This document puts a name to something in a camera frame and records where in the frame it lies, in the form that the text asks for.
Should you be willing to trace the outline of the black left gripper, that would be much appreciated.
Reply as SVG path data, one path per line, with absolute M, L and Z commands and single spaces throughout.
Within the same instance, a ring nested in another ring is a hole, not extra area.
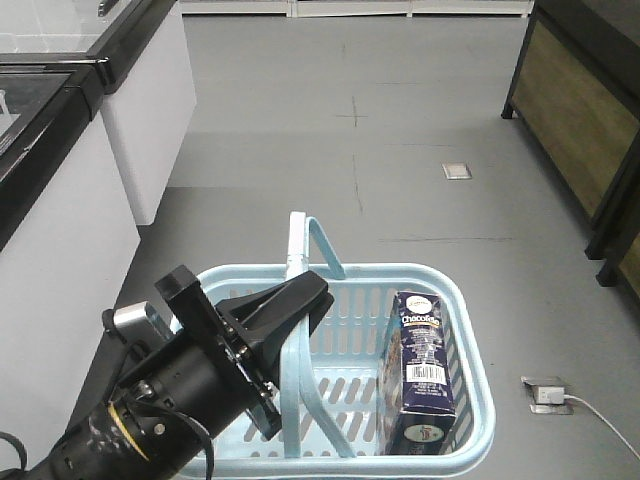
M 280 386 L 280 352 L 293 328 L 309 316 L 310 336 L 333 304 L 328 283 L 307 271 L 214 306 L 196 275 L 179 266 L 156 289 L 182 325 L 171 372 L 185 366 L 187 373 L 168 387 L 177 410 L 213 437 L 243 413 L 266 438 L 275 436 L 281 416 L 268 385 Z

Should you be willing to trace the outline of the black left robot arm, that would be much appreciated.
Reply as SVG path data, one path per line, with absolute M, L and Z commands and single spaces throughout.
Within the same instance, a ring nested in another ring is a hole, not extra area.
M 36 466 L 3 478 L 169 479 L 198 454 L 212 472 L 212 441 L 239 416 L 266 438 L 279 433 L 280 353 L 296 326 L 317 325 L 329 310 L 327 282 L 307 271 L 212 303 L 181 266 L 156 287 L 181 329 L 157 347 L 128 343 L 95 406 Z

